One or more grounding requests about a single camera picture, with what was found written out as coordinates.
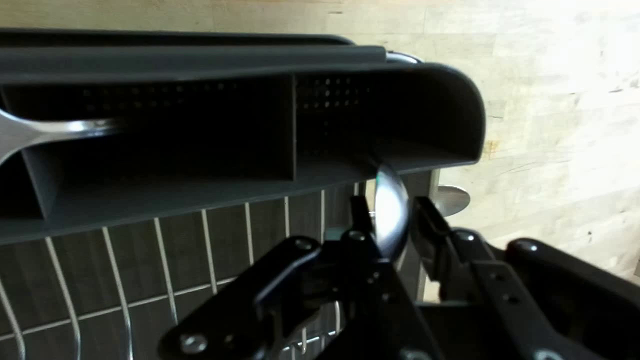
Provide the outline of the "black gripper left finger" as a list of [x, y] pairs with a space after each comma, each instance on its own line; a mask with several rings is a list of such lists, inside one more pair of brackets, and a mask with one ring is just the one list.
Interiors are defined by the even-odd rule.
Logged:
[[431, 328], [406, 294], [394, 264], [375, 241], [365, 196], [351, 199], [352, 226], [341, 239], [346, 328], [341, 360], [439, 360]]

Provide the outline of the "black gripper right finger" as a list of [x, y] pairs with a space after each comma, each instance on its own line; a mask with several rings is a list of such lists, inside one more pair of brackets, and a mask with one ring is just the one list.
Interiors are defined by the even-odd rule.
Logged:
[[412, 243], [441, 285], [425, 313], [449, 360], [600, 360], [553, 327], [503, 251], [453, 228], [431, 199], [415, 200]]

